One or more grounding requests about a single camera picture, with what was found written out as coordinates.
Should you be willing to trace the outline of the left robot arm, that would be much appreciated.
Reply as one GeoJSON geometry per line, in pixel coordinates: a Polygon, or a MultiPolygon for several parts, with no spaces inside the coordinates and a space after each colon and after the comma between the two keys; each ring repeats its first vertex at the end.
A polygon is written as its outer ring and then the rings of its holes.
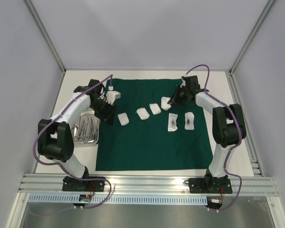
{"type": "Polygon", "coordinates": [[[112,126],[121,93],[112,84],[105,88],[102,81],[91,79],[86,86],[77,86],[68,103],[50,119],[38,123],[38,135],[33,144],[33,155],[52,160],[71,178],[78,190],[90,185],[88,169],[74,155],[72,127],[82,113],[90,108],[101,122],[112,126]]]}

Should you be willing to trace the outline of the steel tweezers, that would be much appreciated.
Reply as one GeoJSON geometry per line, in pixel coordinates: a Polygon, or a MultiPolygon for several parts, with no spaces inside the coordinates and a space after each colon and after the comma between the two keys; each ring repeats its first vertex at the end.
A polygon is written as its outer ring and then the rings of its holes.
{"type": "Polygon", "coordinates": [[[100,120],[95,117],[94,118],[94,139],[95,141],[99,140],[99,125],[100,125],[100,120]]]}
{"type": "Polygon", "coordinates": [[[91,136],[91,122],[90,122],[90,118],[86,119],[86,125],[85,125],[85,131],[84,131],[84,139],[86,141],[89,140],[90,136],[91,136]]]}
{"type": "Polygon", "coordinates": [[[91,118],[91,133],[92,133],[92,139],[95,140],[97,136],[97,120],[95,117],[91,118]]]}
{"type": "Polygon", "coordinates": [[[88,119],[88,130],[89,130],[89,136],[90,140],[94,138],[94,124],[93,124],[93,118],[89,117],[88,119]]]}

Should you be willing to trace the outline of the white gauze pad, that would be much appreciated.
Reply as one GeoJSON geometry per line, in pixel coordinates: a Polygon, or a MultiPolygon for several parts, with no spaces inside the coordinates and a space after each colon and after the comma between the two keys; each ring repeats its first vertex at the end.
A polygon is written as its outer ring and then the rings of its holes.
{"type": "Polygon", "coordinates": [[[161,108],[165,111],[171,108],[171,105],[168,103],[170,101],[170,97],[162,97],[161,98],[161,108]]]}
{"type": "Polygon", "coordinates": [[[139,108],[137,110],[137,114],[141,120],[146,120],[150,117],[149,113],[147,112],[147,110],[145,108],[139,108]]]}
{"type": "Polygon", "coordinates": [[[125,126],[129,123],[129,118],[126,113],[118,114],[118,119],[119,119],[121,126],[125,126]]]}
{"type": "Polygon", "coordinates": [[[158,104],[150,104],[149,107],[153,115],[161,113],[161,108],[159,107],[158,104]]]}

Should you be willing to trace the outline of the stainless steel instrument tray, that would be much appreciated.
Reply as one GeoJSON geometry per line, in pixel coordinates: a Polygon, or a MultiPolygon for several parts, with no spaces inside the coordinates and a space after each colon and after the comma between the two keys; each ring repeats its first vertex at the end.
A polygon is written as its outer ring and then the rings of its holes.
{"type": "MultiPolygon", "coordinates": [[[[86,111],[82,112],[80,117],[75,121],[75,124],[77,124],[78,122],[81,122],[83,120],[86,120],[89,117],[95,117],[93,110],[86,110],[86,111]]],[[[74,130],[71,129],[71,132],[72,132],[72,137],[74,137],[74,130]]],[[[89,139],[88,143],[75,142],[74,141],[74,144],[77,146],[95,146],[97,143],[98,143],[98,141],[95,141],[93,139],[91,139],[91,140],[89,139]]]]}

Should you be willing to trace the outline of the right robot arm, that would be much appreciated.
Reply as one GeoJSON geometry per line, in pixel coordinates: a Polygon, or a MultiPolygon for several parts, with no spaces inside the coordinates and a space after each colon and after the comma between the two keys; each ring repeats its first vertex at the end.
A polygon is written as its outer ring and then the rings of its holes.
{"type": "Polygon", "coordinates": [[[209,192],[221,187],[219,178],[230,175],[227,171],[231,153],[246,137],[247,131],[242,107],[239,104],[227,104],[214,97],[209,90],[201,88],[197,76],[183,76],[183,85],[178,85],[169,105],[182,105],[193,102],[212,115],[212,135],[216,142],[213,159],[207,169],[210,177],[204,180],[209,192]]]}

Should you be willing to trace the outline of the clear suture packet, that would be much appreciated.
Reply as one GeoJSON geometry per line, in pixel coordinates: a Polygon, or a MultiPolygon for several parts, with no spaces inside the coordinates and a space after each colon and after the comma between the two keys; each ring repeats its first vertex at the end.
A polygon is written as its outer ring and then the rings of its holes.
{"type": "Polygon", "coordinates": [[[177,127],[177,114],[169,113],[168,115],[168,131],[174,132],[178,129],[177,127]]]}
{"type": "Polygon", "coordinates": [[[192,112],[185,113],[185,130],[194,130],[194,114],[192,112]]]}

